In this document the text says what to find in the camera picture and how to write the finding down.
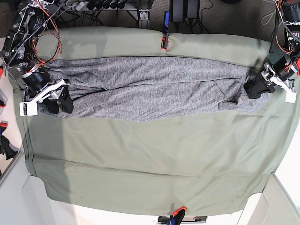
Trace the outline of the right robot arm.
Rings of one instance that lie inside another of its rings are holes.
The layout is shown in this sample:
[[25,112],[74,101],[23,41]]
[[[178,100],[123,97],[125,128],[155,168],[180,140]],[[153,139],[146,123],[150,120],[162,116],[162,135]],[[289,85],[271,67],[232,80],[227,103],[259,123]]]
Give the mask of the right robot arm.
[[[53,20],[56,13],[47,9],[51,4],[54,4],[53,0],[20,1],[15,21],[0,52],[7,72],[11,76],[18,75],[24,83],[19,87],[22,91],[22,101],[19,103],[21,116],[37,115],[38,105],[52,114],[60,111],[72,113],[74,109],[69,94],[70,81],[52,78],[45,67],[62,52],[60,32]],[[50,34],[58,43],[53,56],[44,60],[38,57],[37,43],[49,23],[55,29]]]

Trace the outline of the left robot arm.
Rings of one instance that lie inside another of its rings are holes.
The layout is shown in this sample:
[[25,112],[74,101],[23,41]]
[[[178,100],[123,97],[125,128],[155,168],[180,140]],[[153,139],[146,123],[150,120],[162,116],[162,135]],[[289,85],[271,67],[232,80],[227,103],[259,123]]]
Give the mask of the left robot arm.
[[258,99],[264,93],[273,93],[275,86],[285,92],[285,101],[295,103],[297,91],[293,75],[300,75],[300,2],[298,0],[275,0],[275,25],[269,53],[278,46],[284,53],[274,64],[265,62],[263,71],[244,84],[249,99]]

